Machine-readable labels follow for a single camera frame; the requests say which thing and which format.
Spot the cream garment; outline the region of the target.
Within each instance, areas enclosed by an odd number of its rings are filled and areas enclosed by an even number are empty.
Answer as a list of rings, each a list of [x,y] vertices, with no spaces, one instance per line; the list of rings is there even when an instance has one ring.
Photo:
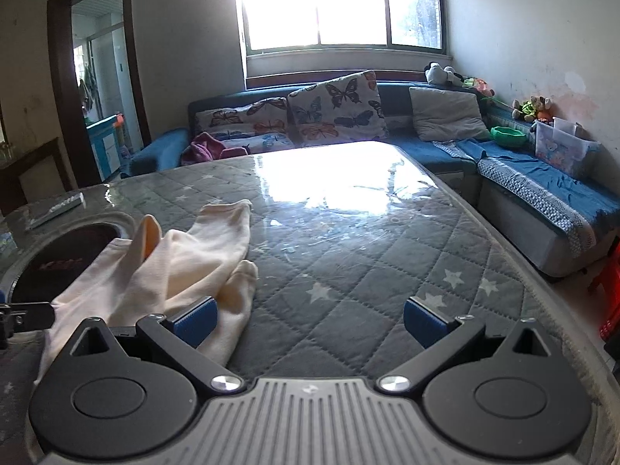
[[[202,207],[188,231],[164,232],[147,214],[133,238],[116,238],[58,297],[45,334],[39,370],[45,373],[80,322],[100,317],[132,326],[155,313],[172,316],[210,296],[217,326],[199,352],[225,365],[249,321],[258,269],[247,259],[250,200]]]

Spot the black round induction cooktop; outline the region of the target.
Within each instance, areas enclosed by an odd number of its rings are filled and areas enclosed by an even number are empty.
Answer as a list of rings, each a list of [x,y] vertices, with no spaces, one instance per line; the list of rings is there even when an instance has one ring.
[[[121,234],[113,224],[96,222],[55,236],[9,278],[9,302],[52,302]]]

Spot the grey remote control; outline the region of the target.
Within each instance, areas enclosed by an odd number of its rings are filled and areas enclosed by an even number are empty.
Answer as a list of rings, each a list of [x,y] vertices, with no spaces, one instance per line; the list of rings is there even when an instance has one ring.
[[[31,231],[39,228],[41,225],[56,219],[58,216],[71,211],[72,209],[85,205],[85,198],[82,192],[68,197],[66,200],[51,206],[46,212],[30,219],[26,224],[26,230]]]

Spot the grey quilted star table cover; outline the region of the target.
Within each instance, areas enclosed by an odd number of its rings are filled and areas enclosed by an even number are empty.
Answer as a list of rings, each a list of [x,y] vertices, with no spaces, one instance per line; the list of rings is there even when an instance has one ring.
[[[206,205],[249,200],[257,291],[230,360],[258,376],[362,376],[420,352],[403,325],[418,296],[500,335],[546,328],[593,400],[583,464],[619,460],[619,388],[555,290],[465,200],[394,146],[357,143],[235,157],[83,190],[84,204],[34,231],[48,200],[1,221],[1,287],[60,233],[100,222],[130,236],[145,215],[188,230]]]

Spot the dark wooden counter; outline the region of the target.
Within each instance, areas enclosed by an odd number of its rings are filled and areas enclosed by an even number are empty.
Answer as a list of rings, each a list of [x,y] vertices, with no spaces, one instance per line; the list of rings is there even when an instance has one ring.
[[[8,160],[1,157],[1,213],[69,192],[74,187],[64,166],[57,138]]]

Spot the blue corner sofa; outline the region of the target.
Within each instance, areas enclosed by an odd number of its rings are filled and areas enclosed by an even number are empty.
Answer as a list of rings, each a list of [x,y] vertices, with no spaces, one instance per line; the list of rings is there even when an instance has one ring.
[[[378,85],[388,143],[459,193],[541,273],[567,276],[618,244],[618,196],[536,160],[528,149],[421,141],[412,122],[410,87]]]

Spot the pink cloth on sofa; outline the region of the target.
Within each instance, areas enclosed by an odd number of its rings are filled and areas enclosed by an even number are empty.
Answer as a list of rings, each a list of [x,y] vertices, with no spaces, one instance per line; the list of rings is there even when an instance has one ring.
[[[181,154],[181,165],[207,163],[225,158],[244,157],[248,152],[243,147],[226,147],[223,142],[214,139],[208,132],[196,136]]]

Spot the blue white cabinet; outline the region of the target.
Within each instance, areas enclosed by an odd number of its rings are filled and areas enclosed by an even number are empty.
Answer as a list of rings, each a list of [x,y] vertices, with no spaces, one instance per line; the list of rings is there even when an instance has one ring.
[[[130,151],[125,143],[122,112],[87,125],[86,131],[102,181],[107,182],[111,177],[126,172]]]

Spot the green plastic bowl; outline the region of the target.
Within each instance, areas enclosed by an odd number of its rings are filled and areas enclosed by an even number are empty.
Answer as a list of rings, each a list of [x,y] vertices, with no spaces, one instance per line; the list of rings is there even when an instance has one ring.
[[[502,148],[519,149],[527,143],[527,136],[513,127],[494,126],[490,134],[495,144]]]

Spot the grey plain cushion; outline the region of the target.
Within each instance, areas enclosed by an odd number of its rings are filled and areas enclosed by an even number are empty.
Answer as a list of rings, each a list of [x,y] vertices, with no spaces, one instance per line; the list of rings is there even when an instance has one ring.
[[[421,141],[490,139],[474,93],[410,87],[413,128]]]

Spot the clear plastic storage box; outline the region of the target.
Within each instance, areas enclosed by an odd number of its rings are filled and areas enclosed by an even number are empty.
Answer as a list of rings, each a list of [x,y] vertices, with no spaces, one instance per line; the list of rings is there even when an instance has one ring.
[[[542,121],[535,126],[535,155],[539,160],[573,179],[589,177],[601,150],[599,142],[581,139]]]

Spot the small butterfly print cushion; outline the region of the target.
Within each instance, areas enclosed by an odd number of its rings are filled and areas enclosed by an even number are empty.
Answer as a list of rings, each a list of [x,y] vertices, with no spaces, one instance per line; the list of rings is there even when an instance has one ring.
[[[227,148],[243,147],[250,154],[293,149],[285,98],[267,98],[242,107],[197,112],[195,133],[207,132]]]

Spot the large butterfly print cushion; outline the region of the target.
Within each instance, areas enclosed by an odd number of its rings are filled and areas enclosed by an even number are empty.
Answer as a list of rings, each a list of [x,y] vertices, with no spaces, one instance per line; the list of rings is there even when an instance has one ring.
[[[297,89],[287,101],[305,147],[382,141],[388,136],[375,71]]]

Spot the pink orange plush toy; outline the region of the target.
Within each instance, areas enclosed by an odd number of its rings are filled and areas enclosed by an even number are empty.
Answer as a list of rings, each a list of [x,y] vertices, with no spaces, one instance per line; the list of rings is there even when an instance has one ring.
[[[463,86],[477,90],[478,93],[485,98],[493,98],[493,96],[495,96],[495,90],[490,84],[477,77],[465,78],[465,80],[463,80]]]

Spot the panda plush toy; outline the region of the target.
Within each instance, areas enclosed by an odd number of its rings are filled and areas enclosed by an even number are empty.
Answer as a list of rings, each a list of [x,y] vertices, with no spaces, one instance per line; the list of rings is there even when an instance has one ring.
[[[431,62],[425,67],[425,78],[432,85],[462,86],[463,77],[452,66],[442,67],[439,63]]]

